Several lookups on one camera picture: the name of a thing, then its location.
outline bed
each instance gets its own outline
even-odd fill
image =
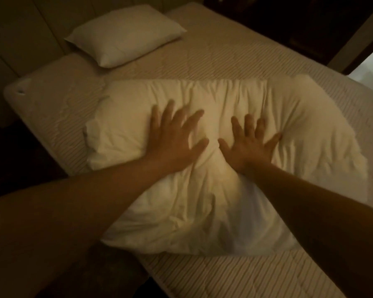
[[[189,3],[167,15],[188,30],[183,38],[124,66],[99,68],[88,56],[76,52],[5,88],[5,99],[68,175],[89,171],[82,129],[101,91],[113,80],[246,79],[306,73],[335,100],[355,129],[368,158],[369,204],[373,207],[372,90],[203,5]],[[343,297],[303,250],[265,257],[167,253],[136,257],[174,298]],[[103,259],[114,271],[121,270],[113,267],[110,257]]]

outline white pillow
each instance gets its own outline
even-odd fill
[[[144,154],[152,105],[169,99],[204,109],[190,145],[207,137],[196,164],[146,190],[105,232],[107,245],[140,253],[262,255],[292,249],[296,239],[269,200],[225,161],[217,139],[234,142],[231,117],[266,120],[264,139],[283,132],[272,162],[282,170],[366,202],[367,165],[353,129],[309,76],[269,80],[124,80],[111,83],[87,144],[93,170]]]
[[[136,59],[179,38],[186,30],[149,5],[111,11],[73,30],[65,40],[104,68]]]

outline forearm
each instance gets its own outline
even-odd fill
[[[0,296],[34,295],[163,176],[140,159],[0,198]]]
[[[248,177],[348,297],[373,297],[372,208],[270,164],[254,167]]]

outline folded bedsheet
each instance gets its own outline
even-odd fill
[[[272,162],[311,183],[367,200],[367,164],[355,133],[333,100],[309,76],[268,80],[114,81],[86,123],[93,170],[144,154],[151,108],[169,99],[205,114],[190,146],[208,137],[196,165],[144,192],[107,230],[107,245],[138,253],[264,255],[297,241],[259,188],[226,163],[218,138],[233,143],[231,117],[266,120],[264,140],[283,139]]]

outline hand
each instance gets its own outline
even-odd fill
[[[234,116],[231,119],[232,131],[234,133],[234,145],[230,149],[224,139],[219,139],[219,149],[224,155],[228,164],[238,173],[246,175],[252,166],[259,163],[271,163],[272,154],[279,140],[281,133],[275,134],[264,144],[265,121],[260,118],[257,127],[254,129],[253,117],[250,114],[245,116],[245,131]]]
[[[199,110],[187,116],[186,108],[174,111],[174,100],[167,104],[160,121],[159,109],[152,108],[148,146],[146,156],[158,160],[166,175],[184,170],[194,163],[206,149],[209,139],[200,140],[193,148],[189,148],[189,135],[196,127],[204,111]]]

